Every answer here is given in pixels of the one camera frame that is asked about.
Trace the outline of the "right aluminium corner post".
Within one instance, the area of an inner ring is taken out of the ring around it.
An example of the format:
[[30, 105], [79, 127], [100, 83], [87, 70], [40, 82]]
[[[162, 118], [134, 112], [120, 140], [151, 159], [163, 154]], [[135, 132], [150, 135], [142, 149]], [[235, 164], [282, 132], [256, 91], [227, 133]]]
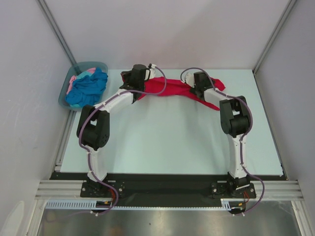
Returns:
[[276, 23], [276, 26], [274, 27], [270, 37], [268, 38], [266, 45], [264, 46], [257, 62], [255, 63], [255, 66], [253, 67], [252, 73], [254, 76], [256, 76], [256, 74], [258, 73], [260, 67], [268, 56], [272, 46], [280, 35], [280, 32], [284, 28], [297, 3], [298, 0], [289, 0], [287, 5], [285, 6], [284, 11], [282, 12], [278, 22]]

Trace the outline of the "left aluminium corner post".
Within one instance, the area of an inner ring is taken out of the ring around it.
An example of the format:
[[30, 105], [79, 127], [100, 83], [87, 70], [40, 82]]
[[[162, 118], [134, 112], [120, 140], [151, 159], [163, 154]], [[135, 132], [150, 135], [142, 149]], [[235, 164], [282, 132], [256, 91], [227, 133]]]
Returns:
[[66, 57], [68, 58], [69, 62], [71, 63], [71, 65], [76, 64], [76, 59], [52, 13], [52, 11], [50, 10], [50, 7], [48, 6], [47, 2], [45, 0], [36, 0], [36, 3], [38, 4], [41, 12], [43, 13], [48, 25], [50, 26], [53, 34], [55, 35], [55, 37], [57, 38], [61, 48], [63, 49]]

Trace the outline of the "pink t shirt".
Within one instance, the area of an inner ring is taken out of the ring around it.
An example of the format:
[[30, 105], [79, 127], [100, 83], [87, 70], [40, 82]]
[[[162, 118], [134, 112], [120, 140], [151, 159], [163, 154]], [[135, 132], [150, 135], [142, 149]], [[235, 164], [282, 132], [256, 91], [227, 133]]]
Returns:
[[70, 78], [70, 81], [69, 81], [69, 87], [68, 87], [68, 90], [66, 92], [66, 94], [69, 94], [69, 92], [72, 90], [72, 87], [73, 87], [73, 82], [75, 80], [79, 80], [79, 79], [82, 79], [84, 78], [85, 76], [91, 76], [95, 73], [95, 70], [96, 68], [93, 67], [93, 68], [90, 68], [86, 71], [83, 71], [82, 73], [80, 73], [79, 75], [75, 76], [73, 75], [71, 78]]

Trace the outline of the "blue t shirt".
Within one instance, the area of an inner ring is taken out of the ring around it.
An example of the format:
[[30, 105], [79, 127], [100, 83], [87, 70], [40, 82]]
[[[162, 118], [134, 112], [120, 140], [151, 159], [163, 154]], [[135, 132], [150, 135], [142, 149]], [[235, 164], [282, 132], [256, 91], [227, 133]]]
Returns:
[[77, 76], [73, 75], [66, 89], [65, 102], [75, 108], [94, 105], [101, 99], [107, 81], [107, 73], [99, 67], [90, 68]]

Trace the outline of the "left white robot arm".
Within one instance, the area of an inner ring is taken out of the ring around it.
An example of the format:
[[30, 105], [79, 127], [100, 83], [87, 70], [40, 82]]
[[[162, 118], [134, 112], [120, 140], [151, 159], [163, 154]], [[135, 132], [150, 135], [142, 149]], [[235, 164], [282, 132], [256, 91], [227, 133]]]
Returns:
[[108, 193], [109, 185], [103, 181], [107, 170], [99, 163], [99, 151], [110, 137], [110, 116], [135, 103], [145, 94], [145, 82], [156, 75], [155, 66], [136, 64], [130, 71], [121, 73], [123, 85], [107, 100], [83, 107], [77, 128], [79, 146], [87, 153], [88, 178], [93, 182], [91, 190], [97, 196]]

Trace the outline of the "translucent blue plastic basket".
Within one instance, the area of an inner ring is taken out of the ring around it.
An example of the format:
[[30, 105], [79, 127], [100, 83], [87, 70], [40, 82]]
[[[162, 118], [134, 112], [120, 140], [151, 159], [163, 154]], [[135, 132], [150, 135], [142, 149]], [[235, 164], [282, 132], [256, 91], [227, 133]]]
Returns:
[[66, 96], [67, 92], [69, 90], [70, 86], [70, 81], [72, 77], [78, 77], [79, 74], [88, 71], [89, 69], [99, 67], [103, 72], [107, 73], [108, 72], [108, 67], [105, 63], [98, 62], [98, 61], [84, 61], [84, 62], [79, 62], [77, 64], [74, 64], [67, 72], [66, 78], [63, 83], [63, 87], [61, 89], [58, 102], [59, 104], [72, 111], [80, 111], [82, 108], [78, 105], [70, 105], [66, 101]]

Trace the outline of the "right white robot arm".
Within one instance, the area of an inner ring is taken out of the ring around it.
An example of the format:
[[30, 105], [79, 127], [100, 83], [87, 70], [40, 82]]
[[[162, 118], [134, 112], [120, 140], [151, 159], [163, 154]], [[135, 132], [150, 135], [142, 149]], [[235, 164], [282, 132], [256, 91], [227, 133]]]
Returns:
[[243, 96], [232, 96], [219, 90], [219, 83], [204, 71], [187, 73], [184, 82], [191, 92], [202, 101], [212, 103], [220, 109], [220, 124], [228, 137], [230, 165], [228, 174], [233, 179], [247, 176], [245, 171], [246, 135], [252, 129], [252, 113]]

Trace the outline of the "aluminium corner post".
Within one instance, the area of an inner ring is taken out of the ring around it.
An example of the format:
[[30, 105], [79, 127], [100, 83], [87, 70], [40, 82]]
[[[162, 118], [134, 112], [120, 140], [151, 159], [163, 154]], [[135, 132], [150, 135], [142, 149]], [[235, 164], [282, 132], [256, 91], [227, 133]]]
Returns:
[[268, 56], [272, 46], [280, 35], [280, 32], [284, 28], [297, 3], [298, 0], [289, 0], [287, 5], [285, 6], [284, 11], [282, 12], [278, 22], [276, 23], [276, 26], [274, 27], [270, 37], [268, 38], [266, 45], [264, 46], [257, 62], [255, 63], [255, 66], [253, 67], [252, 73], [254, 76], [256, 76], [256, 74], [258, 73], [260, 67]]
[[45, 0], [36, 0], [36, 3], [38, 4], [41, 12], [43, 13], [48, 25], [50, 26], [53, 34], [55, 35], [55, 37], [57, 38], [61, 48], [63, 49], [66, 57], [68, 58], [69, 62], [71, 63], [71, 65], [76, 64], [76, 59], [52, 13], [52, 11], [50, 10], [50, 7], [48, 6], [47, 2]]

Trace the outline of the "light teal t shirt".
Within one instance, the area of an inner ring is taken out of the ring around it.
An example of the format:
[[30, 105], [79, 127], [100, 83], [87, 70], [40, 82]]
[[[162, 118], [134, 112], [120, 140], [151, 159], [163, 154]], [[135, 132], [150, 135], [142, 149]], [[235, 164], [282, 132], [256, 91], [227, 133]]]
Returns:
[[66, 92], [65, 100], [70, 107], [83, 107], [91, 104], [91, 80], [93, 73], [84, 71], [78, 76], [72, 76]]

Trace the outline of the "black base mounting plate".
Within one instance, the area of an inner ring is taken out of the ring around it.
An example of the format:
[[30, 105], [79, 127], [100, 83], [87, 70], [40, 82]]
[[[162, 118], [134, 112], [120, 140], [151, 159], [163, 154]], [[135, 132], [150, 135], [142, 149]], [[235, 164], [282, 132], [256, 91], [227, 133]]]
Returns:
[[282, 176], [251, 177], [250, 186], [234, 190], [226, 175], [108, 174], [102, 183], [85, 173], [52, 173], [51, 180], [80, 180], [81, 198], [113, 198], [119, 207], [217, 207], [221, 199], [255, 199]]

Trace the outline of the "aluminium front rail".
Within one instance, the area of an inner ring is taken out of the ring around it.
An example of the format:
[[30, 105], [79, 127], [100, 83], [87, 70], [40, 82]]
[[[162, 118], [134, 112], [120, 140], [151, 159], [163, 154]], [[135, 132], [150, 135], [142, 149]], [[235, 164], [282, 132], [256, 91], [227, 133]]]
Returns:
[[114, 181], [108, 186], [87, 180], [42, 180], [35, 194], [36, 199], [109, 198], [112, 190], [122, 199], [133, 196], [165, 196], [170, 198], [194, 196], [211, 199], [250, 199], [265, 201], [301, 201], [302, 191], [297, 181], [253, 181], [250, 186], [229, 191], [224, 181]]

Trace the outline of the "red t shirt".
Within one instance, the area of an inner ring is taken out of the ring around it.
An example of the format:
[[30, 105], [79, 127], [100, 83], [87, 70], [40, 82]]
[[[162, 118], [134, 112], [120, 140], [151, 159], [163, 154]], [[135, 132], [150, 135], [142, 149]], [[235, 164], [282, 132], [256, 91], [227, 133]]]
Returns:
[[[216, 111], [219, 111], [219, 107], [215, 105], [213, 102], [206, 102], [202, 99], [198, 98], [197, 95], [190, 92], [191, 87], [187, 84], [184, 84], [180, 82], [179, 80], [175, 79], [166, 79], [166, 89], [159, 94], [159, 96], [184, 96], [189, 99], [195, 100], [211, 109], [214, 109]], [[144, 92], [147, 92], [149, 94], [151, 93], [158, 93], [160, 92], [164, 87], [164, 78], [163, 77], [155, 77], [153, 79], [150, 79], [148, 82], [145, 82], [145, 90]]]

